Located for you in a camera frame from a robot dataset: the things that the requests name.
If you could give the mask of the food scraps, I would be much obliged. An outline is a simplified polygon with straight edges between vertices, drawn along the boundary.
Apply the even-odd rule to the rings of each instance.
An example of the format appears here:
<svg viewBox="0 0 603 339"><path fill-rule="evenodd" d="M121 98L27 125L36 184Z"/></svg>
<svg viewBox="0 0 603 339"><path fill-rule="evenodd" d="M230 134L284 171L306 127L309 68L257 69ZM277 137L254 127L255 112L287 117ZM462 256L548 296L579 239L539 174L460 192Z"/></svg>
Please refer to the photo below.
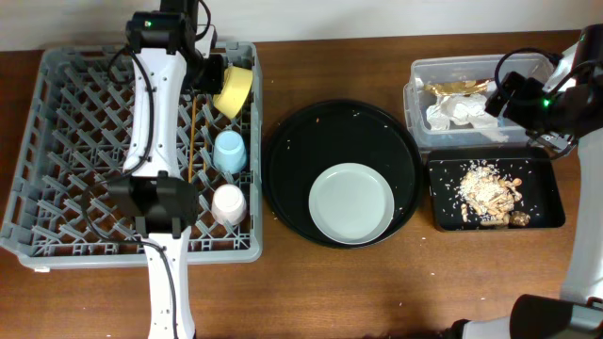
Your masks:
<svg viewBox="0 0 603 339"><path fill-rule="evenodd" d="M455 188L456 205L463 224L476 221L484 228L527 227L531 215L516 208L524 206L520 177L505 174L486 160L461 165L462 176Z"/></svg>

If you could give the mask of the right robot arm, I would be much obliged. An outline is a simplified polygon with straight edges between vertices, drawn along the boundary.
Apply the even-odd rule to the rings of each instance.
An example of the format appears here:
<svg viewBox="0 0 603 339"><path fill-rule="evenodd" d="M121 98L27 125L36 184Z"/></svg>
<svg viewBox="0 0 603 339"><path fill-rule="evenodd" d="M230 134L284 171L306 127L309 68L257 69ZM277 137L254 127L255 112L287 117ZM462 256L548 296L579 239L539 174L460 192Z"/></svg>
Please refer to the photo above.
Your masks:
<svg viewBox="0 0 603 339"><path fill-rule="evenodd" d="M487 113L524 127L529 136L566 137L560 156L576 150L580 196L572 257L560 296L520 296L510 315L461 319L444 338L599 338L602 335L602 26L582 29L562 54L547 54L555 71L545 83L517 73L494 76Z"/></svg>

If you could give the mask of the wooden chopstick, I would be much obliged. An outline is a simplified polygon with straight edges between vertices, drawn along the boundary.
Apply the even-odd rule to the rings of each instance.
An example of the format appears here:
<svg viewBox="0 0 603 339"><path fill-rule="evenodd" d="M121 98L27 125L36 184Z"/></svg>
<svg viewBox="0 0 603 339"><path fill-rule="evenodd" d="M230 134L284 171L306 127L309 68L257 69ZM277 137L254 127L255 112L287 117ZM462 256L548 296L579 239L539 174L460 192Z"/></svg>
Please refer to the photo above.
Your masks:
<svg viewBox="0 0 603 339"><path fill-rule="evenodd" d="M192 178L193 178L195 131L196 131L195 124L196 124L196 114L197 114L197 96L194 92L192 94L191 102L192 102L192 109L191 109L189 153L188 153L188 167L187 167L187 180L189 183L192 183Z"/></svg>
<svg viewBox="0 0 603 339"><path fill-rule="evenodd" d="M207 118L207 115L211 115L211 109L208 107L208 99L207 96L203 97L203 104L202 104L202 112L204 114L204 124L202 127L202 136L204 139L204 145L203 145L203 150L202 150L202 159L204 161L203 163L203 172L206 173L206 169L207 169L207 163L208 161L206 160L206 158L203 156L204 152L207 151L207 146L208 146L208 136L206 135L208 133L208 124L209 124L209 120Z"/></svg>

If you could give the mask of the grey plate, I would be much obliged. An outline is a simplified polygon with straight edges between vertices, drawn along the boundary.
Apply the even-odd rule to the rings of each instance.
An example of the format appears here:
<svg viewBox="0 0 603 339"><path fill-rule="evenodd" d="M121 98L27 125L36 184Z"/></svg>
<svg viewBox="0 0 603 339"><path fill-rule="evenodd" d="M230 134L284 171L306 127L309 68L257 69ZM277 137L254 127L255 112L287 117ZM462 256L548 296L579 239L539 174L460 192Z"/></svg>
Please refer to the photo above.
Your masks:
<svg viewBox="0 0 603 339"><path fill-rule="evenodd" d="M309 191L308 208L317 228L335 243L365 245L389 227L395 199L378 171L342 163L317 177Z"/></svg>

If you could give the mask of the gold snack wrapper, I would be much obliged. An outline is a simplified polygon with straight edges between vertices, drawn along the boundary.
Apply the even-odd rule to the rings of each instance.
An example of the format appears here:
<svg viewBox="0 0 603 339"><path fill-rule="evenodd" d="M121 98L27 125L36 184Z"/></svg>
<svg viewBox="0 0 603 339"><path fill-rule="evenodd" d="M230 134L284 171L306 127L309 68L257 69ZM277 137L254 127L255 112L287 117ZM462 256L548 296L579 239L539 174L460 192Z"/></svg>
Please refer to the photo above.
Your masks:
<svg viewBox="0 0 603 339"><path fill-rule="evenodd" d="M426 84L423 89L435 96L468 96L494 90L494 79L463 80L447 83Z"/></svg>

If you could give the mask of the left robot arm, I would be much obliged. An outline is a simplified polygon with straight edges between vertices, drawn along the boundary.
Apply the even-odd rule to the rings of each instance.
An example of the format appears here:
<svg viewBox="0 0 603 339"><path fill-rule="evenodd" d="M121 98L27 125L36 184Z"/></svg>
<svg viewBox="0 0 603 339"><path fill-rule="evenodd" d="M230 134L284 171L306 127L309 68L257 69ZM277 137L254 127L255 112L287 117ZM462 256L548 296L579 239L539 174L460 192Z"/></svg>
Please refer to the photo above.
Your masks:
<svg viewBox="0 0 603 339"><path fill-rule="evenodd" d="M163 1L126 24L123 52L134 64L132 135L111 199L130 217L149 270L152 338L196 335L187 286L187 243L198 217L198 191L178 167L178 107L183 92L222 88L224 66L211 55L217 33L199 24L203 1Z"/></svg>

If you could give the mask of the light blue cup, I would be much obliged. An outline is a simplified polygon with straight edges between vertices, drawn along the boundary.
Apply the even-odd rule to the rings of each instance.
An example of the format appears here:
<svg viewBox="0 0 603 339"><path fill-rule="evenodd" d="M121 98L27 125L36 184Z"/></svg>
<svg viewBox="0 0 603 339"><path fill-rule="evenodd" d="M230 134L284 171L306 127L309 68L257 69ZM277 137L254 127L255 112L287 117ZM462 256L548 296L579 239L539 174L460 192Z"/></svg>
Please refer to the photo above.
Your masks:
<svg viewBox="0 0 603 339"><path fill-rule="evenodd" d="M240 173L247 164L243 137L236 131L225 130L215 140L213 165L219 172Z"/></svg>

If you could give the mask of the white napkin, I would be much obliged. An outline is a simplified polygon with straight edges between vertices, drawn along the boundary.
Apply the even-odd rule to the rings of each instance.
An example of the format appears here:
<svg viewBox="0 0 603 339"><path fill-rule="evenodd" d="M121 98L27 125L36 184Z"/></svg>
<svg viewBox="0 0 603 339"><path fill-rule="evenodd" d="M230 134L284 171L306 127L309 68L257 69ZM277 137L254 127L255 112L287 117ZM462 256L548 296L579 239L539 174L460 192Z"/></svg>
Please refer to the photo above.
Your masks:
<svg viewBox="0 0 603 339"><path fill-rule="evenodd" d="M426 110L430 129L444 131L450 129L451 123L456 126L470 124L494 142L507 142L509 137L498 131L497 118L485 112L486 100L481 94L439 96Z"/></svg>

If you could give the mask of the yellow bowl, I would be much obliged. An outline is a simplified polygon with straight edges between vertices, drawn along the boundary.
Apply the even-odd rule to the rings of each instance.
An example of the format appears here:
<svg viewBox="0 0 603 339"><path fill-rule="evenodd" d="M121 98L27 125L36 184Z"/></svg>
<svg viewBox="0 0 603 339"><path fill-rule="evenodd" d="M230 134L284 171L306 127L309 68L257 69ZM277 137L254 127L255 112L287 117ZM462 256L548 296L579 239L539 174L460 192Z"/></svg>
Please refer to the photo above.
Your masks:
<svg viewBox="0 0 603 339"><path fill-rule="evenodd" d="M244 105L253 84L253 71L229 66L224 71L222 91L213 96L214 107L233 120Z"/></svg>

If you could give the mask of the pink cup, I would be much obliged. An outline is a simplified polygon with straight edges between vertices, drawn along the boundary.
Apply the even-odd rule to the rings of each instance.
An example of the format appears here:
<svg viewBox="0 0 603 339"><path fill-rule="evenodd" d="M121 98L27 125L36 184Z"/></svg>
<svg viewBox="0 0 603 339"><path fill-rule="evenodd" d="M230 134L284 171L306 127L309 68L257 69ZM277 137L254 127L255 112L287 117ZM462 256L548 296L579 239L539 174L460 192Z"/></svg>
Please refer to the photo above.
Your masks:
<svg viewBox="0 0 603 339"><path fill-rule="evenodd" d="M218 224L239 224L247 213L247 202L242 190L231 184L219 186L213 195L211 213Z"/></svg>

